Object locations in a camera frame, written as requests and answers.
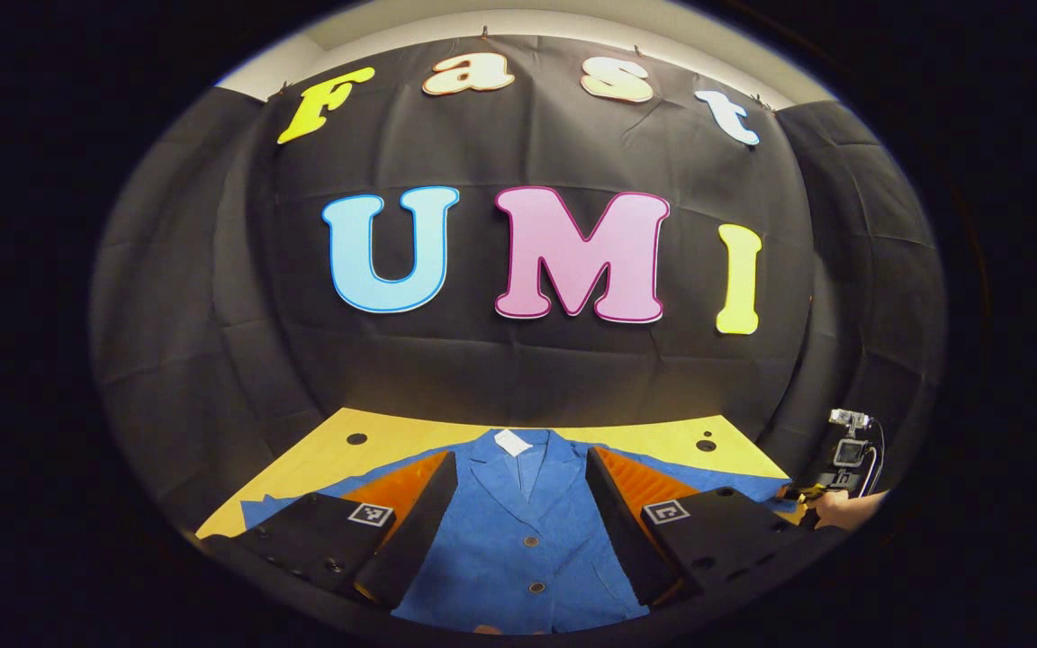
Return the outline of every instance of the clothing tag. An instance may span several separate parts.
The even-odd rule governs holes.
[[[499,444],[502,450],[506,450],[510,456],[518,456],[522,454],[522,451],[532,447],[529,443],[518,439],[518,434],[510,430],[502,430],[498,434],[495,434],[495,443]]]

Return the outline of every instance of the yellow letter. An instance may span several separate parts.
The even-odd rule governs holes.
[[[653,97],[654,90],[646,79],[643,65],[618,58],[593,57],[583,62],[587,73],[583,87],[596,97],[621,98],[623,102],[642,103]]]
[[[373,77],[374,68],[363,68],[308,87],[302,93],[304,100],[299,104],[299,110],[290,120],[290,126],[283,131],[283,135],[279,135],[279,144],[316,132],[326,123],[323,107],[326,106],[326,110],[333,111],[349,97],[355,83],[370,81]]]
[[[448,58],[435,63],[435,71],[439,74],[423,82],[423,92],[427,94],[454,94],[467,89],[498,90],[515,79],[514,75],[507,74],[507,58],[489,52]]]
[[[758,330],[754,312],[754,259],[762,241],[740,225],[720,225],[720,238],[727,245],[727,304],[716,325],[720,333],[752,335]]]

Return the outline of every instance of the orange foam pad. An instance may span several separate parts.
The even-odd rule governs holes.
[[[622,501],[635,516],[635,522],[638,522],[643,533],[650,538],[651,544],[657,548],[658,543],[654,542],[654,536],[651,536],[650,530],[646,528],[646,522],[643,522],[643,506],[677,500],[679,497],[688,497],[699,491],[670,475],[663,475],[654,468],[643,467],[638,460],[626,459],[625,456],[611,452],[608,448],[596,447],[594,450],[597,451],[606,471],[614,480],[618,495],[622,496]]]
[[[399,468],[398,471],[392,472],[390,475],[379,477],[373,482],[342,496],[342,500],[351,502],[394,508],[394,524],[391,525],[391,530],[388,530],[382,544],[379,545],[381,550],[386,541],[391,540],[394,532],[399,530],[399,526],[402,526],[402,522],[411,514],[411,509],[419,501],[423,488],[426,487],[435,471],[440,467],[440,463],[443,463],[443,459],[449,452],[446,450],[416,460],[408,467]]]

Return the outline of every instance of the blue letter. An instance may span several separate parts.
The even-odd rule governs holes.
[[[747,116],[747,108],[732,104],[726,94],[713,90],[699,90],[695,92],[695,97],[702,98],[711,107],[714,121],[720,123],[720,128],[727,135],[744,144],[752,146],[758,144],[758,135],[754,131],[747,131],[747,128],[741,124],[741,118]]]
[[[331,226],[334,290],[345,303],[367,312],[403,312],[435,299],[446,279],[447,209],[457,201],[458,192],[451,188],[403,193],[403,208],[415,214],[415,267],[396,282],[374,274],[371,225],[383,210],[383,198],[352,196],[326,205],[323,221]]]

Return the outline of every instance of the white wall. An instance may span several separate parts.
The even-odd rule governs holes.
[[[283,87],[283,82],[296,83],[310,75],[314,61],[321,60],[325,50],[304,34],[287,37],[271,49],[251,58],[218,82],[220,87],[267,100]]]
[[[398,2],[399,0],[377,0],[359,5],[357,9],[340,16],[328,18],[321,24],[310,26],[299,36],[283,41],[254,58],[219,85],[246,92],[252,97],[268,98],[283,85],[284,81],[298,82],[334,66],[345,65],[358,58],[407,45],[440,40],[444,37],[478,36],[482,25],[486,25],[489,33],[577,37],[625,49],[629,55],[633,55],[634,46],[638,45],[639,50],[647,57],[658,58],[702,74],[709,79],[717,79],[746,94],[758,94],[762,102],[775,110],[811,100],[834,98],[806,73],[798,71],[764,46],[723,24],[716,24],[706,17],[696,16],[675,4],[657,3],[657,1],[651,4],[658,9],[654,11],[655,13],[667,11],[672,13],[663,16],[670,22],[660,24],[660,29],[680,33],[686,40],[703,43],[702,49],[682,45],[670,37],[605,18],[540,9],[487,9],[424,17],[408,24],[354,37],[355,34],[364,33],[363,29],[370,29],[372,25],[387,24],[387,21],[391,21],[392,19],[384,13],[388,8],[394,9]],[[425,4],[408,5],[415,7],[413,16],[419,16],[426,10],[421,8],[425,7]],[[593,4],[596,7],[606,5],[606,3]],[[375,16],[379,20],[371,18],[374,10],[382,11]],[[679,20],[684,23],[673,24]],[[700,24],[691,24],[692,21],[700,21]],[[332,46],[330,50],[326,50],[316,45],[316,41]],[[716,52],[738,64],[731,64],[723,58],[716,57],[712,55]],[[750,72],[741,71],[740,65]]]

